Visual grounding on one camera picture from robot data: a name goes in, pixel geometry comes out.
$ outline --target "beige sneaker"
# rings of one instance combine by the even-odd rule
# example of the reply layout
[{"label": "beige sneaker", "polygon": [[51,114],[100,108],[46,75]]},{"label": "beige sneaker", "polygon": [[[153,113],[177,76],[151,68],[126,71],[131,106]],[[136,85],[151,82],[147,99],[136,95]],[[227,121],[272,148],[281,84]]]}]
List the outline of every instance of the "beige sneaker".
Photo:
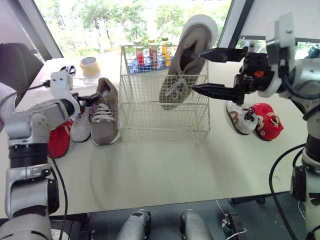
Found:
[{"label": "beige sneaker", "polygon": [[98,81],[96,92],[101,95],[92,118],[91,138],[95,145],[107,145],[120,137],[118,130],[118,91],[105,77]]},{"label": "beige sneaker", "polygon": [[168,76],[160,89],[159,102],[162,108],[176,108],[190,95],[191,87],[197,82],[198,74],[205,65],[205,59],[199,54],[215,44],[217,32],[216,22],[206,15],[195,15],[186,22]]}]

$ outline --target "wire basket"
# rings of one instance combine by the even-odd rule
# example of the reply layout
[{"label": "wire basket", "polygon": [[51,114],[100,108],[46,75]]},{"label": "wire basket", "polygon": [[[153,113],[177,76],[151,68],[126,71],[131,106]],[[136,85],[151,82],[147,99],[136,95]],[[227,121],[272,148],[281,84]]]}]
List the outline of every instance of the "wire basket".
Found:
[{"label": "wire basket", "polygon": [[[172,56],[177,46],[171,47],[171,56],[162,56],[157,47],[157,61],[151,61],[149,48],[144,47],[143,64],[133,71],[128,58],[134,59],[136,45],[121,47],[119,88],[119,130],[125,143],[141,141],[188,141],[199,146],[210,131],[209,98],[191,89],[192,85],[208,82],[208,63],[199,75],[168,75]],[[168,88],[180,78],[186,84],[178,87],[180,94],[166,96]]]}]

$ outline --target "red sneaker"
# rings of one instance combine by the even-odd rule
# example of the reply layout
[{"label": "red sneaker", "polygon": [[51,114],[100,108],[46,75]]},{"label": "red sneaker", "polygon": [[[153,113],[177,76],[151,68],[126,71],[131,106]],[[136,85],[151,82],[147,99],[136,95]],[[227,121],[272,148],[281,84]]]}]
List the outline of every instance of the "red sneaker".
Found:
[{"label": "red sneaker", "polygon": [[275,115],[272,107],[263,102],[256,103],[252,107],[258,117],[258,124],[255,129],[258,137],[264,141],[271,141],[278,137],[284,126],[281,124],[279,117]]},{"label": "red sneaker", "polygon": [[63,157],[69,149],[71,126],[72,121],[68,120],[50,132],[48,152],[55,159]]}]

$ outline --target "sneaker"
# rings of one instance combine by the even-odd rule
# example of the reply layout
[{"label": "sneaker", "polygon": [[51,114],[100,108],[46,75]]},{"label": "sneaker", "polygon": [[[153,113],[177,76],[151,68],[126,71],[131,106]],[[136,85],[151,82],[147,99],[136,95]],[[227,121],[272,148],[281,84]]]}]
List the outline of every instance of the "sneaker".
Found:
[{"label": "sneaker", "polygon": [[267,103],[256,103],[252,106],[258,118],[258,124],[255,132],[257,136],[264,141],[271,141],[279,136],[284,126],[280,119],[275,115],[272,107]]},{"label": "sneaker", "polygon": [[71,125],[72,120],[68,120],[50,132],[48,152],[51,153],[55,159],[63,157],[68,152]]},{"label": "sneaker", "polygon": [[75,118],[70,130],[70,138],[72,141],[82,143],[89,139],[93,114],[94,106],[85,106],[84,111]]},{"label": "sneaker", "polygon": [[159,93],[159,102],[166,103],[161,105],[164,109],[176,108],[190,95],[198,76],[182,75],[200,74],[206,60],[199,54],[212,48],[217,32],[216,22],[206,15],[195,15],[186,22]]},{"label": "sneaker", "polygon": [[91,138],[95,145],[112,144],[120,137],[118,130],[118,91],[105,77],[98,81],[96,92],[101,102],[92,118]]},{"label": "sneaker", "polygon": [[226,105],[226,113],[239,134],[249,135],[255,130],[258,118],[253,107],[246,108],[229,101]]}]

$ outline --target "window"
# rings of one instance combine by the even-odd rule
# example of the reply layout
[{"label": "window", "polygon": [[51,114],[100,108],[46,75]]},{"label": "window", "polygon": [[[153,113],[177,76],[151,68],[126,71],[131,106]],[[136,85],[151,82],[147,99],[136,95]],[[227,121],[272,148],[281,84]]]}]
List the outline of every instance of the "window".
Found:
[{"label": "window", "polygon": [[[242,49],[243,47],[249,46],[250,43],[254,44],[256,53],[265,54],[267,52],[265,40],[239,39],[236,48]],[[295,59],[304,59],[306,56],[308,56],[308,51],[314,44],[315,43],[312,42],[297,41],[295,49]]]},{"label": "window", "polygon": [[178,44],[193,15],[212,17],[220,38],[232,0],[34,0],[64,57],[120,51],[168,35]]}]

